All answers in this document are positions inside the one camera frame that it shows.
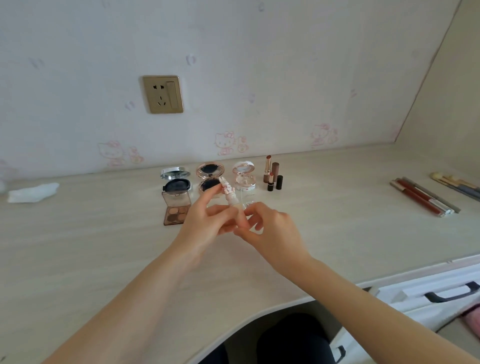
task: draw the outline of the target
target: right hand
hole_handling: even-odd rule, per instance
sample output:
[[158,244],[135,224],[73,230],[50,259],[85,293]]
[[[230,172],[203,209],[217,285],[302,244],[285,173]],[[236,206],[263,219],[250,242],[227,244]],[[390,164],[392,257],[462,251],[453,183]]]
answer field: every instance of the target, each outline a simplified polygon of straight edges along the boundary
[[285,212],[278,212],[257,202],[244,211],[255,230],[264,229],[262,234],[237,228],[233,233],[252,245],[281,275],[289,277],[304,265],[311,256],[295,223]]

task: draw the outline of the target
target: pink fabric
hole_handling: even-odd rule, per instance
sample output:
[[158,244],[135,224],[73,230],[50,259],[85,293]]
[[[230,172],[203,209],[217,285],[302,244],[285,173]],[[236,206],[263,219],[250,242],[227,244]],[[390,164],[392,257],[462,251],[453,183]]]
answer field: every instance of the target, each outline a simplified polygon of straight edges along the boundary
[[473,310],[466,311],[463,319],[473,333],[480,339],[480,307],[477,305]]

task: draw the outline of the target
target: tissue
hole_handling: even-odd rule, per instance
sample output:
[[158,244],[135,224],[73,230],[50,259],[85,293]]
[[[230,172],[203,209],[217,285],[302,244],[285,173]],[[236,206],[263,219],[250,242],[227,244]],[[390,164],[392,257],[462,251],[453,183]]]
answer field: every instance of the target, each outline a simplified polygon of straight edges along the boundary
[[41,184],[37,187],[23,188],[9,191],[8,200],[11,204],[24,202],[38,202],[57,193],[58,183]]

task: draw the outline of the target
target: black pants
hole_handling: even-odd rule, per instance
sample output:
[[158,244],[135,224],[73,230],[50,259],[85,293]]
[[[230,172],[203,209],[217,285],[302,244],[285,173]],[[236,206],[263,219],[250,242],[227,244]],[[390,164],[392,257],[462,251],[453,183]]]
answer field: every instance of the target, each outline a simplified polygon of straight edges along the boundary
[[[265,331],[257,342],[257,364],[335,364],[320,323],[307,314],[292,314]],[[200,364],[228,364],[220,345]]]

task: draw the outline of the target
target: gold outlet plate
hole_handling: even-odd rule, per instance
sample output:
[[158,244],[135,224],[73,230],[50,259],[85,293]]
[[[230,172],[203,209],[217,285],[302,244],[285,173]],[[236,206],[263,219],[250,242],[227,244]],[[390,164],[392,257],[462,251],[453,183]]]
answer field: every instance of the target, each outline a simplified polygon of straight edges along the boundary
[[144,88],[152,114],[183,112],[178,76],[144,76]]

